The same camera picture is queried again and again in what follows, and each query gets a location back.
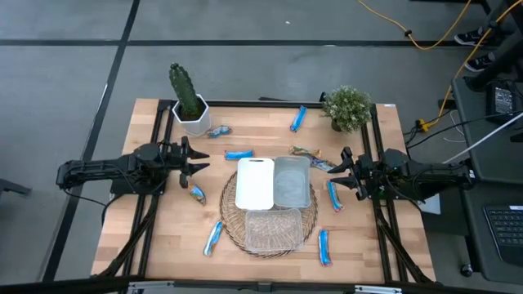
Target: green succulent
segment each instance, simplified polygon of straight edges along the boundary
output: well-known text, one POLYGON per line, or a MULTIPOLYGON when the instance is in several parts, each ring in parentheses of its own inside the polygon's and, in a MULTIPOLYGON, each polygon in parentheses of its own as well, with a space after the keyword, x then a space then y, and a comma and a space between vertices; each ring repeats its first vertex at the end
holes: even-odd
POLYGON ((325 97, 324 116, 330 117, 344 132, 359 130, 370 120, 372 103, 367 93, 341 86, 325 97))

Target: plant pot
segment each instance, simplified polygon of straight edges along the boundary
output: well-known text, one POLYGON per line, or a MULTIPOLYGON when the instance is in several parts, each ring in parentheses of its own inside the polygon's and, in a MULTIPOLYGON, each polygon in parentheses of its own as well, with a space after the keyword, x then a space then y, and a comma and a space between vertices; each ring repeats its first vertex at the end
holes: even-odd
POLYGON ((338 126, 338 124, 336 123, 335 120, 332 120, 330 122, 330 127, 334 130, 334 131, 342 131, 342 129, 340 128, 340 126, 338 126))
POLYGON ((174 113, 174 116, 177 117, 178 122, 181 124, 184 130, 186 130, 186 133, 191 136, 201 136, 211 128, 211 116, 209 114, 209 106, 200 94, 196 94, 196 96, 205 106, 205 110, 203 111, 199 119, 193 121, 181 120, 180 115, 178 114, 180 112, 181 107, 180 101, 178 101, 172 109, 172 112, 174 113))

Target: white pot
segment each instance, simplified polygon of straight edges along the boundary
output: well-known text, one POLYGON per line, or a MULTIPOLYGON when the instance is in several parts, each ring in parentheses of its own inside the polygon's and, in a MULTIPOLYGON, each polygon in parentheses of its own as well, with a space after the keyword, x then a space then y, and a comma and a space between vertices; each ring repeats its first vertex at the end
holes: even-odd
POLYGON ((211 128, 211 116, 209 114, 209 106, 203 99, 203 97, 200 94, 196 94, 198 98, 201 99, 203 102, 203 105, 205 105, 205 110, 203 111, 202 116, 199 117, 198 120, 194 121, 182 121, 178 117, 178 109, 180 108, 180 101, 178 101, 174 108, 172 109, 172 112, 174 113, 174 116, 177 117, 178 122, 181 124, 181 126, 186 130, 186 133, 191 136, 201 136, 205 134, 210 128, 211 128))

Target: shoe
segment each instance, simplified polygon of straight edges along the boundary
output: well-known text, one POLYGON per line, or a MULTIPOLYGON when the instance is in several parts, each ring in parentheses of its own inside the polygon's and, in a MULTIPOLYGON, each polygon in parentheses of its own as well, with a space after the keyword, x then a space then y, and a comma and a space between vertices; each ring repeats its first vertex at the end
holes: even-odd
POLYGON ((475 58, 473 60, 467 61, 465 64, 465 67, 472 71, 473 73, 479 73, 486 69, 489 65, 493 63, 493 59, 491 59, 490 53, 478 58, 475 58))
POLYGON ((483 28, 480 27, 477 30, 473 30, 468 33, 459 33, 454 36, 454 40, 459 45, 468 45, 468 46, 475 46, 480 41, 481 37, 483 37, 483 28))

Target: round woven mat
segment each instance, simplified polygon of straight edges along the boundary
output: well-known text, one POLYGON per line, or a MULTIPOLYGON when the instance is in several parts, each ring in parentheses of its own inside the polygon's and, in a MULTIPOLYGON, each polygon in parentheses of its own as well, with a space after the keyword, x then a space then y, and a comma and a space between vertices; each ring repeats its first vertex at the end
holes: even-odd
MULTIPOLYGON (((286 251, 273 251, 273 252, 251 252, 245 247, 245 214, 247 211, 243 211, 236 207, 236 178, 237 172, 235 172, 230 179, 227 181, 226 186, 221 192, 220 200, 220 214, 223 226, 229 238, 232 240, 239 249, 247 252, 252 256, 272 258, 277 256, 284 256, 289 254, 293 250, 286 251)), ((287 207, 279 207, 274 205, 271 210, 285 210, 287 207)), ((318 202, 311 185, 311 205, 307 208, 299 208, 302 214, 302 230, 303 230, 303 242, 305 242, 312 233, 315 227, 316 219, 318 217, 318 202)))

